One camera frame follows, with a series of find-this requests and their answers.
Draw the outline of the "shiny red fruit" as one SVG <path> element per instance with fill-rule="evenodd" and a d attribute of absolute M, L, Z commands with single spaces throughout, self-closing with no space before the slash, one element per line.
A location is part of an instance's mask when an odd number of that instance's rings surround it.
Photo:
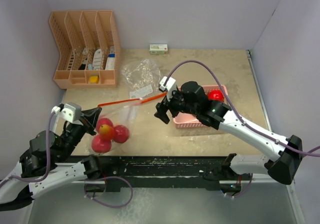
<path fill-rule="evenodd" d="M 108 118 L 100 118 L 100 119 L 97 121 L 97 123 L 96 123 L 96 130 L 97 130 L 97 132 L 100 131 L 100 127 L 101 127 L 102 125 L 108 125 L 108 126 L 110 126 L 110 127 L 113 127 L 113 122 L 112 122 L 110 119 L 108 119 Z"/>

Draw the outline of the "red yellow apple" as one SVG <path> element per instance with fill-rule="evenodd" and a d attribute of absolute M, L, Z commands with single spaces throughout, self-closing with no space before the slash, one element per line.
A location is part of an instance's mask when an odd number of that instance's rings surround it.
<path fill-rule="evenodd" d="M 112 126 L 109 126 L 107 124 L 103 124 L 100 126 L 98 133 L 99 133 L 101 140 L 111 141 L 114 138 L 115 130 Z"/>

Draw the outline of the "clear zip bag orange zipper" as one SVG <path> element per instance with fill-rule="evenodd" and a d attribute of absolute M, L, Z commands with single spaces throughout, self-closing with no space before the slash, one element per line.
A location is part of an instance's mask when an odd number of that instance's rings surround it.
<path fill-rule="evenodd" d="M 98 120 L 100 118 L 110 119 L 114 124 L 113 128 L 117 125 L 126 126 L 130 131 L 130 136 L 129 136 L 129 139 L 123 144 L 128 144 L 132 140 L 134 127 L 137 122 L 136 119 L 138 115 L 138 109 L 139 109 L 139 106 L 142 104 L 142 102 L 143 102 L 142 99 L 134 98 L 134 99 L 127 99 L 127 100 L 100 104 L 98 105 L 98 107 L 102 108 L 102 112 Z M 96 130 L 96 126 L 95 126 L 95 132 L 96 134 L 89 139 L 89 143 L 88 143 L 89 151 L 91 154 L 94 154 L 94 155 L 106 154 L 106 153 L 96 153 L 92 150 L 91 148 L 92 139 L 96 135 L 99 135 L 99 133 Z M 111 144 L 112 144 L 112 148 L 107 153 L 110 153 L 111 151 L 115 151 L 116 149 L 119 149 L 123 145 L 123 144 L 116 143 L 114 140 L 111 140 Z"/>

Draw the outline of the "pink red apple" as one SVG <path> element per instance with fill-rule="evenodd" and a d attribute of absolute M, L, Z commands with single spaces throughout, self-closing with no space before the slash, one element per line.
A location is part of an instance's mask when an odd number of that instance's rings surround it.
<path fill-rule="evenodd" d="M 129 137 L 130 137 L 130 132 L 129 132 L 129 129 L 124 126 L 124 125 L 117 125 L 114 127 L 114 138 L 113 140 L 116 142 L 116 143 L 119 143 L 119 144 L 123 144 L 125 143 Z"/>

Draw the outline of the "large red apple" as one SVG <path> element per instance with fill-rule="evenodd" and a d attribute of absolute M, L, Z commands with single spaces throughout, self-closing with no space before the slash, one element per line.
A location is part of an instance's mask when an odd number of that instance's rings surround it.
<path fill-rule="evenodd" d="M 208 93 L 208 99 L 210 100 L 218 100 L 220 102 L 224 102 L 224 95 L 221 90 L 214 89 Z"/>

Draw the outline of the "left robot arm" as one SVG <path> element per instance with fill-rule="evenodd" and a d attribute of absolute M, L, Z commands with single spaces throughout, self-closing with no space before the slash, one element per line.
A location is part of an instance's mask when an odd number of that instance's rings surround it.
<path fill-rule="evenodd" d="M 68 160 L 85 134 L 95 135 L 101 111 L 100 107 L 73 111 L 66 105 L 52 110 L 52 116 L 65 120 L 61 135 L 47 127 L 30 140 L 29 148 L 0 182 L 1 211 L 22 209 L 45 192 L 74 180 L 101 178 L 103 168 L 95 157 L 87 157 L 64 171 L 55 171 L 59 163 Z"/>

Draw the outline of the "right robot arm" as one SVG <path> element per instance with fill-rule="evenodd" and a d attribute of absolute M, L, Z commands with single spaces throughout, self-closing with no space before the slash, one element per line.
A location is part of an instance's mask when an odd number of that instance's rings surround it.
<path fill-rule="evenodd" d="M 267 174 L 275 181 L 290 185 L 302 161 L 302 140 L 270 132 L 241 117 L 231 106 L 209 100 L 195 81 L 178 87 L 175 79 L 163 78 L 158 86 L 166 96 L 156 105 L 155 117 L 169 123 L 167 112 L 194 116 L 202 125 L 229 133 L 259 150 L 261 156 L 230 154 L 222 167 L 223 176 L 235 179 L 247 173 Z"/>

